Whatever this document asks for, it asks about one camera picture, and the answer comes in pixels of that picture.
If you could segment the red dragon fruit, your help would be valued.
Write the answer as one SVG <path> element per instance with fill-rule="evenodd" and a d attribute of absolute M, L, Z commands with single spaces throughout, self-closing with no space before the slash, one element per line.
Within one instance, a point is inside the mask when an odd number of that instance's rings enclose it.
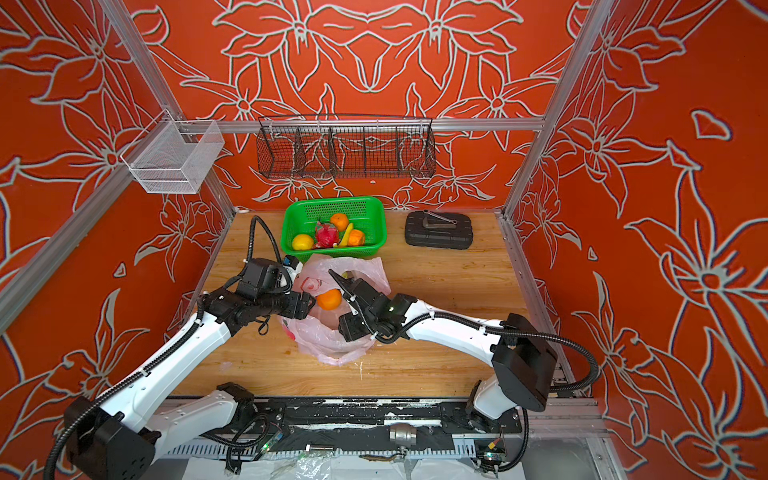
<path fill-rule="evenodd" d="M 315 249 L 329 249 L 340 242 L 339 231 L 331 224 L 318 221 L 315 225 Z"/>

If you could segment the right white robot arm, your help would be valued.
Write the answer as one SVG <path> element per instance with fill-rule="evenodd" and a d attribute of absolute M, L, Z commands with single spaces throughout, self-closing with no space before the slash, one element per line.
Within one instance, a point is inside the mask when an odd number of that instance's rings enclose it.
<path fill-rule="evenodd" d="M 513 408 L 542 412 L 551 393 L 573 393 L 594 384 L 601 370 L 584 346 L 561 336 L 536 330 L 527 318 L 511 314 L 505 320 L 486 320 L 439 309 L 416 297 L 392 298 L 362 278 L 346 278 L 330 269 L 351 311 L 339 320 L 347 342 L 370 338 L 381 344 L 400 340 L 426 341 L 469 355 L 493 369 L 470 396 L 471 413 L 497 420 Z M 555 385 L 559 344 L 581 355 L 588 373 L 580 380 Z"/>

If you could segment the orange fruit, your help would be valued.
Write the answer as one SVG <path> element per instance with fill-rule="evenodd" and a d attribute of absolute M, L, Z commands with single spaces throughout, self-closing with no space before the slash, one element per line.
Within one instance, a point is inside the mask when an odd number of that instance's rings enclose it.
<path fill-rule="evenodd" d="M 350 247 L 359 247 L 365 244 L 365 234 L 363 231 L 353 229 L 348 237 L 347 245 Z"/>
<path fill-rule="evenodd" d="M 317 306 L 325 311 L 337 309 L 343 302 L 341 291 L 332 289 L 316 297 Z"/>
<path fill-rule="evenodd" d="M 330 223 L 340 232 L 343 233 L 349 225 L 349 218 L 344 213 L 335 213 L 330 217 Z"/>

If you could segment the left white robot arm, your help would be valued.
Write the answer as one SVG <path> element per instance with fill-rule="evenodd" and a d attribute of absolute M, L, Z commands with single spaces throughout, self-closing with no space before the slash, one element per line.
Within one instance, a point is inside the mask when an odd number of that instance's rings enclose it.
<path fill-rule="evenodd" d="M 303 267 L 294 255 L 247 256 L 242 270 L 212 292 L 201 294 L 179 331 L 126 378 L 96 398 L 77 398 L 65 411 L 65 427 L 45 463 L 53 479 L 60 459 L 91 479 L 138 479 L 167 451 L 228 425 L 245 409 L 249 394 L 227 384 L 176 414 L 158 408 L 204 359 L 256 323 L 260 333 L 273 316 L 303 320 L 315 306 L 294 290 Z"/>

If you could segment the yellow apple fruit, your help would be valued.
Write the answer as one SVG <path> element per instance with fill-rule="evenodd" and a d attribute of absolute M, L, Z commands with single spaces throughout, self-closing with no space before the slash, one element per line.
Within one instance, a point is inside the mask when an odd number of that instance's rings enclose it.
<path fill-rule="evenodd" d="M 291 248 L 295 251 L 310 251 L 314 246 L 314 238 L 308 234 L 298 234 L 291 241 Z"/>

